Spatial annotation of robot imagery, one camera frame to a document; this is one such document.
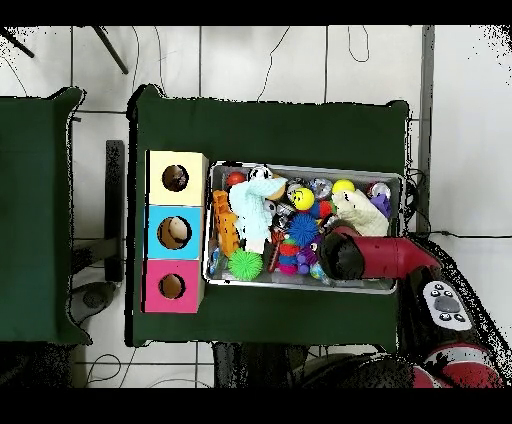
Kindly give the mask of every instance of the blue ball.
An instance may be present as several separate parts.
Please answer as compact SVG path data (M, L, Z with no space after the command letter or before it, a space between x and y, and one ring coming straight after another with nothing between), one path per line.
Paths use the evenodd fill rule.
M288 233L300 247L309 246L318 234L318 226L312 216L298 213L293 218Z

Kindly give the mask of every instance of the pink block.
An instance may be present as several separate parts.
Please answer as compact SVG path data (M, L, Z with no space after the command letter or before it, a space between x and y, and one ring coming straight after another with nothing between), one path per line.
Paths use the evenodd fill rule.
M198 260L148 259L145 312L196 313L202 296L199 266ZM185 281L185 291L178 299L160 293L160 280L168 274L177 274Z

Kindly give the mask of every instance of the blue block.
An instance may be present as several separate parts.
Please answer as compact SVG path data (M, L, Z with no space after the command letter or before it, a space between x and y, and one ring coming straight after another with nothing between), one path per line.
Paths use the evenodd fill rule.
M201 211L200 207L153 206L149 205L148 258L149 259L198 259L201 246ZM181 249L167 249L157 237L158 226L165 219L179 216L190 225L192 235Z

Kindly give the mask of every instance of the rainbow spiky ball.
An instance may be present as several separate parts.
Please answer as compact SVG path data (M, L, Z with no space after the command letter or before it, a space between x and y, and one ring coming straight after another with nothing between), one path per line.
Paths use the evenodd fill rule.
M254 252L246 252L238 248L229 257L229 270L233 276L241 281L251 281L256 278L263 269L261 255Z

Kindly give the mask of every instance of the dark green tablecloth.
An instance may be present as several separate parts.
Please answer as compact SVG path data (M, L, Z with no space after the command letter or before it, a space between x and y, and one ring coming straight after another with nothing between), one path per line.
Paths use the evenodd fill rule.
M210 161L404 173L408 105L403 101L371 106L164 99L155 86L148 85L134 94L128 109L132 118L129 167L136 173L136 181L130 173L128 182L132 201L136 195L128 218L132 236L143 234L145 150L201 152ZM133 290L133 318L128 311L126 323L128 343L199 339L368 343L395 349L396 295L211 285L197 314L143 314L142 243L136 237L135 250L128 253L128 259L135 255L133 269L128 271L129 308Z
M68 319L67 120L82 91L0 98L0 340L82 343Z

